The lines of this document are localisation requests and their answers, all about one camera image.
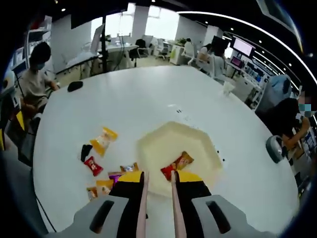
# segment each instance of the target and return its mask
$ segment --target paper cup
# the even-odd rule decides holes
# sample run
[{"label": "paper cup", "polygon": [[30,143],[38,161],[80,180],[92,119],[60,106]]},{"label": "paper cup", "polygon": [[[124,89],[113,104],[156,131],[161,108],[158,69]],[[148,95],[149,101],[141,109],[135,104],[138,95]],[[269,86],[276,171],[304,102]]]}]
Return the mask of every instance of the paper cup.
[{"label": "paper cup", "polygon": [[225,81],[223,84],[223,94],[228,96],[232,90],[235,88],[234,85],[232,85],[231,83]]}]

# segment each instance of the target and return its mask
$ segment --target window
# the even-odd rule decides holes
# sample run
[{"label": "window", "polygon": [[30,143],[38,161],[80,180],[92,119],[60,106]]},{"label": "window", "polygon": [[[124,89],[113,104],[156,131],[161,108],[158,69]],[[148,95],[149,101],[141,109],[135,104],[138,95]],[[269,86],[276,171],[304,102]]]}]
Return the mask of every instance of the window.
[{"label": "window", "polygon": [[[120,13],[115,13],[106,16],[106,35],[116,37],[117,34],[120,36],[126,36],[132,33],[133,18],[135,12],[135,3],[129,3],[128,10]],[[97,18],[92,20],[91,23],[91,39],[94,37],[95,30],[97,27],[102,25],[103,18]]]},{"label": "window", "polygon": [[150,6],[145,34],[166,40],[175,40],[179,15],[171,10]]}]

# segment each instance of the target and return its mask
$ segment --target yellow tray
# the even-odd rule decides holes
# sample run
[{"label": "yellow tray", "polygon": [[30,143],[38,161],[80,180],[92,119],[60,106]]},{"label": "yellow tray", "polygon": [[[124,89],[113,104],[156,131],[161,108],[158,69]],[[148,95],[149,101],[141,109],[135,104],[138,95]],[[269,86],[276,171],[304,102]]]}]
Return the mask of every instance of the yellow tray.
[{"label": "yellow tray", "polygon": [[149,191],[172,196],[171,184],[160,171],[186,151],[194,162],[184,171],[199,175],[211,188],[222,164],[209,136],[198,129],[174,121],[146,134],[137,142],[140,169],[150,173]]}]

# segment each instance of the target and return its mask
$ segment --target person's hand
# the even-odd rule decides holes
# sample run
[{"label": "person's hand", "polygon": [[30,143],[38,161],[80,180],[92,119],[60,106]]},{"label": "person's hand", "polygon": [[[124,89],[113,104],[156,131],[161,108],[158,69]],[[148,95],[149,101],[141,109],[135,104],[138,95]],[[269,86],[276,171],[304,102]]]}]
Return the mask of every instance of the person's hand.
[{"label": "person's hand", "polygon": [[302,128],[301,130],[303,131],[308,131],[309,127],[311,126],[311,123],[309,122],[309,119],[308,118],[304,118],[303,119],[303,123],[302,123]]}]

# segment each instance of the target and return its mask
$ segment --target yellow snack package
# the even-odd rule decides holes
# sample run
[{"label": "yellow snack package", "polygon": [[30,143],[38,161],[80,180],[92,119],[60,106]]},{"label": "yellow snack package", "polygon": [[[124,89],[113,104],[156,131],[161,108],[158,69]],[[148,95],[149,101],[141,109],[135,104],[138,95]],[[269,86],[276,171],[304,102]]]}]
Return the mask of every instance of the yellow snack package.
[{"label": "yellow snack package", "polygon": [[113,187],[113,180],[97,180],[97,194],[100,195],[108,195]]},{"label": "yellow snack package", "polygon": [[106,149],[109,144],[117,139],[118,135],[114,131],[110,130],[107,127],[103,127],[102,135],[98,136],[95,139],[90,140],[91,145],[94,150],[100,154],[100,156],[104,156]]}]

